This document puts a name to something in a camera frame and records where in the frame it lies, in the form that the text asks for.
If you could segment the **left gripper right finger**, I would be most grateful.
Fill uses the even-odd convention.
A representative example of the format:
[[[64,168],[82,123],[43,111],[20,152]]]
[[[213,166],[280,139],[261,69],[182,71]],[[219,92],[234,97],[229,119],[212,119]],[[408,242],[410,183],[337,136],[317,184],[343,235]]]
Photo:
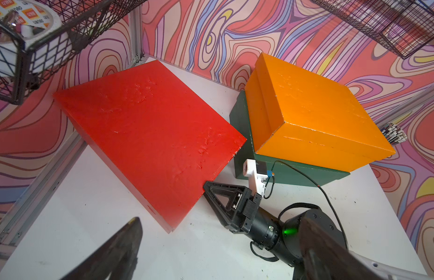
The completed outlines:
[[[309,218],[301,220],[298,237],[307,280],[378,280],[364,266]]]

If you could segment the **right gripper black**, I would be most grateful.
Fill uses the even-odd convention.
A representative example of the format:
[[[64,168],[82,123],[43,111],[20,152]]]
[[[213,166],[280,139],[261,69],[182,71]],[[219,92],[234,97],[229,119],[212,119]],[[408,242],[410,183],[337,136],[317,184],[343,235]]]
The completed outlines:
[[[257,247],[283,250],[283,222],[260,207],[261,196],[245,186],[207,181],[204,196],[220,224],[248,236]]]

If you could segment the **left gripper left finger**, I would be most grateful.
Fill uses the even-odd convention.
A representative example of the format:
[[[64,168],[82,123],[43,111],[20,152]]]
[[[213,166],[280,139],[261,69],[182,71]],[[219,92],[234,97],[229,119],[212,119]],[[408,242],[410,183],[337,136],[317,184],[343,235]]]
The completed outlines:
[[[132,218],[64,280],[131,280],[143,237],[141,220]]]

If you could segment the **green shoebox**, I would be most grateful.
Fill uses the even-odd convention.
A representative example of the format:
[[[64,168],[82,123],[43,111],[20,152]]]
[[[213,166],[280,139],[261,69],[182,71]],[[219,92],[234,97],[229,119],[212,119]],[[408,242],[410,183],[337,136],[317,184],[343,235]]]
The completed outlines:
[[[247,177],[243,176],[243,164],[246,159],[254,159],[256,161],[265,162],[267,169],[274,173],[275,181],[279,184],[290,184],[307,187],[314,186],[314,184],[307,179],[307,177],[292,170],[291,167],[294,167],[305,173],[320,186],[350,175],[349,172],[322,168],[298,162],[283,160],[281,163],[279,163],[279,159],[275,157],[256,154],[254,151],[254,142],[251,132],[246,95],[243,91],[239,93],[236,103],[229,114],[229,119],[230,124],[247,139],[242,148],[234,156],[234,170],[235,177],[237,179],[247,179]]]

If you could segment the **red shoebox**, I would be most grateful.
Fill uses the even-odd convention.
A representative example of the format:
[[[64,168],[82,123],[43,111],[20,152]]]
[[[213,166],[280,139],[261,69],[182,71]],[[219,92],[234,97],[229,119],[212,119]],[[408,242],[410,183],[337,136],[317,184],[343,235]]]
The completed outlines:
[[[246,142],[159,61],[54,94],[78,133],[166,231]]]

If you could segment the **orange shoebox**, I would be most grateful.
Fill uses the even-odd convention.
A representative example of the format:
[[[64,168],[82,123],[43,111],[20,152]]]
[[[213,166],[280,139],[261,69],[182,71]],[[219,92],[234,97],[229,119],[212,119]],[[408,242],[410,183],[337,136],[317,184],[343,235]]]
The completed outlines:
[[[262,53],[245,94],[256,154],[352,172],[395,154],[344,85]]]

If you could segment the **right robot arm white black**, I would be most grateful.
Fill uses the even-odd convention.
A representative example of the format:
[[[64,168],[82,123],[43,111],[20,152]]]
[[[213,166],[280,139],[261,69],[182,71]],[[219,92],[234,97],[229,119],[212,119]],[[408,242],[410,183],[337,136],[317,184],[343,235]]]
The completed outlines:
[[[204,184],[204,196],[220,223],[251,239],[294,269],[295,280],[427,280],[429,276],[373,261],[348,250],[344,235],[319,206],[294,203],[300,215],[281,221],[261,208],[261,195],[240,185]]]

